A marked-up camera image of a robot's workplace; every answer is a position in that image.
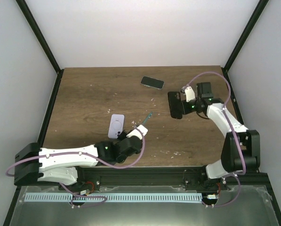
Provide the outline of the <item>black phone case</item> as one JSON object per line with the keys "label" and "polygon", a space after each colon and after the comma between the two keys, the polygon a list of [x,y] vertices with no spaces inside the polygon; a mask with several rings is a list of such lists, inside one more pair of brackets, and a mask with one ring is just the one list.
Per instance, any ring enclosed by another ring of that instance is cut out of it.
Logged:
{"label": "black phone case", "polygon": [[168,102],[170,116],[174,119],[182,119],[182,103],[180,93],[176,91],[168,92]]}

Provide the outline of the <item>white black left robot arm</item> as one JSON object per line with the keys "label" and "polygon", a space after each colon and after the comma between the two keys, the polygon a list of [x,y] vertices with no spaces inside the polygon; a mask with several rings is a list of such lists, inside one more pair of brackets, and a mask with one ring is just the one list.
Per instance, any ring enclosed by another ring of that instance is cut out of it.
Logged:
{"label": "white black left robot arm", "polygon": [[6,175],[14,178],[16,186],[31,186],[39,182],[61,183],[81,190],[84,176],[78,174],[78,167],[108,166],[123,169],[122,163],[137,154],[142,157],[145,150],[145,136],[148,129],[144,123],[134,129],[123,130],[124,116],[112,115],[108,140],[93,145],[49,149],[38,143],[30,143],[15,156],[15,163],[7,169]]}

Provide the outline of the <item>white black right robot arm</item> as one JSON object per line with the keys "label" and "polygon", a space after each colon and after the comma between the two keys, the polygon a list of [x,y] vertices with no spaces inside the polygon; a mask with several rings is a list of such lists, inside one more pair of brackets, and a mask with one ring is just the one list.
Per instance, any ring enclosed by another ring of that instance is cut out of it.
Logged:
{"label": "white black right robot arm", "polygon": [[206,173],[199,177],[200,187],[209,190],[215,185],[216,179],[244,175],[247,170],[260,167],[260,134],[239,122],[228,111],[224,101],[214,97],[211,83],[198,83],[196,87],[196,92],[191,86],[181,90],[185,95],[185,100],[181,102],[183,114],[204,113],[225,137],[220,159],[208,164]]}

